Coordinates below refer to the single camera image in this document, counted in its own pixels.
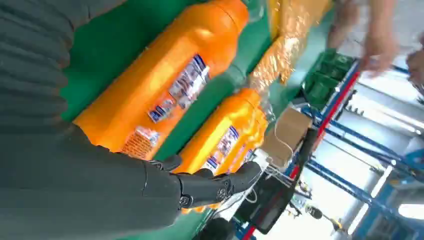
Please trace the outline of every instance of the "green plastic crate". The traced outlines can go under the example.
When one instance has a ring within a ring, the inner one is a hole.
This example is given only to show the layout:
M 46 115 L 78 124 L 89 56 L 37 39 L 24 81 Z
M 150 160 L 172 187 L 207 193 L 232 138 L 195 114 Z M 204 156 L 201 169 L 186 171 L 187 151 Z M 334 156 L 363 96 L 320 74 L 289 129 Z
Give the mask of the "green plastic crate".
M 313 107 L 322 110 L 326 106 L 354 61 L 354 58 L 340 55 L 334 49 L 320 54 L 304 84 L 306 98 Z

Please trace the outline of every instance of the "bottle label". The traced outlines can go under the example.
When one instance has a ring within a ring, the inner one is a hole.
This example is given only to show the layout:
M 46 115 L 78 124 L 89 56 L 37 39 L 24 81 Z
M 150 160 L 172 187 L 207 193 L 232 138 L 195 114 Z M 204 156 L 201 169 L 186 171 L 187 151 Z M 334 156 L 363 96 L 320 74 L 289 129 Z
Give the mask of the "bottle label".
M 160 136 L 157 131 L 138 126 L 126 140 L 121 152 L 145 160 L 146 155 L 158 144 Z
M 234 166 L 236 165 L 238 159 L 242 156 L 243 152 L 245 151 L 246 145 L 243 145 L 240 150 L 237 152 L 237 156 L 235 156 L 234 160 L 231 163 L 231 166 L 229 167 L 227 173 L 230 173 L 231 170 L 234 168 Z
M 175 108 L 188 109 L 209 81 L 209 67 L 197 54 L 179 74 L 168 92 L 165 92 L 147 113 L 155 123 L 172 116 Z
M 224 162 L 228 154 L 237 143 L 239 139 L 239 133 L 236 128 L 231 126 L 216 146 L 215 151 L 208 158 L 206 163 L 203 165 L 203 169 L 209 169 L 216 173 L 220 165 Z
M 253 154 L 254 151 L 255 151 L 254 149 L 250 149 L 249 151 L 247 151 L 246 155 L 244 156 L 243 163 L 246 163 L 252 159 L 252 157 L 254 156 Z

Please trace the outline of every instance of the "cardboard box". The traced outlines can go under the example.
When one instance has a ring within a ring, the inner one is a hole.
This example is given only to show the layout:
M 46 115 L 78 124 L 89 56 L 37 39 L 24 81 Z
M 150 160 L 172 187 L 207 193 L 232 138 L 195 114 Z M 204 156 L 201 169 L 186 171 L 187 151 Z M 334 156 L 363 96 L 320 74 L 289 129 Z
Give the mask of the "cardboard box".
M 265 141 L 260 149 L 269 154 L 273 165 L 285 168 L 292 153 L 284 143 L 295 151 L 311 124 L 310 117 L 288 107 L 265 136 Z

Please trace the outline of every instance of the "metal frame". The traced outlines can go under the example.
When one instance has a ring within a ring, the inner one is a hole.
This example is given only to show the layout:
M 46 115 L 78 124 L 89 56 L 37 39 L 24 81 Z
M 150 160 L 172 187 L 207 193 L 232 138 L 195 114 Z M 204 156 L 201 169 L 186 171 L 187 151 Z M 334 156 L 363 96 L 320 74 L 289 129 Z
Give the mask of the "metal frame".
M 302 108 L 301 111 L 304 114 L 313 118 L 314 126 L 319 128 L 320 136 L 317 141 L 320 141 L 322 139 L 322 134 L 327 133 L 357 148 L 361 152 L 372 156 L 380 162 L 385 163 L 386 166 L 392 166 L 394 170 L 398 170 L 400 173 L 403 173 L 407 176 L 405 178 L 405 182 L 410 183 L 419 181 L 421 183 L 424 183 L 424 164 L 416 163 L 415 161 L 411 160 L 410 156 L 399 155 L 392 149 L 333 120 L 333 117 L 336 115 L 337 111 L 340 110 L 339 108 L 343 105 L 343 101 L 345 101 L 346 96 L 354 88 L 354 85 L 357 82 L 358 78 L 358 65 L 356 63 L 349 71 L 348 75 L 345 77 L 345 80 L 340 88 L 341 90 L 335 95 L 335 97 L 330 100 L 328 107 L 327 109 L 325 109 L 325 112 L 323 114 L 309 107 Z M 328 129 L 327 127 L 330 125 L 338 128 L 346 134 L 349 134 L 361 140 L 362 142 L 373 146 L 374 148 L 377 148 L 379 151 L 366 148 L 356 143 L 355 141 L 347 139 L 343 135 Z M 357 187 L 356 185 L 332 172 L 328 168 L 316 162 L 314 159 L 310 159 L 305 166 L 312 172 L 323 177 L 324 179 L 339 187 L 340 189 L 344 190 L 351 196 L 355 197 L 356 199 L 360 200 L 365 204 L 368 204 L 371 209 L 379 210 L 379 212 L 381 212 L 385 216 L 394 218 L 404 226 L 408 226 L 409 228 L 413 229 L 416 232 L 416 235 L 419 236 L 416 239 L 420 239 L 420 237 L 424 236 L 423 225 L 420 225 L 411 219 L 401 216 L 396 209 L 392 209 L 389 206 L 386 206 L 383 202 L 372 197 L 371 194 L 369 194 L 368 192 L 364 191 L 363 189 Z

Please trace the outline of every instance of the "human hand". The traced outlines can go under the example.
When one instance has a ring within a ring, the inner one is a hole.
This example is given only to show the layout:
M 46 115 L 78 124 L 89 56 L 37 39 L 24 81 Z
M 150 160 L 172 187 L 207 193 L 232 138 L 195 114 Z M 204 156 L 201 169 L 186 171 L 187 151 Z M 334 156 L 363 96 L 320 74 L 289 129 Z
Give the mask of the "human hand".
M 421 37 L 421 44 L 423 48 L 409 55 L 406 60 L 410 72 L 409 80 L 416 86 L 424 84 L 424 34 Z
M 371 71 L 376 77 L 388 69 L 398 53 L 398 44 L 391 30 L 369 31 L 364 45 L 361 71 Z

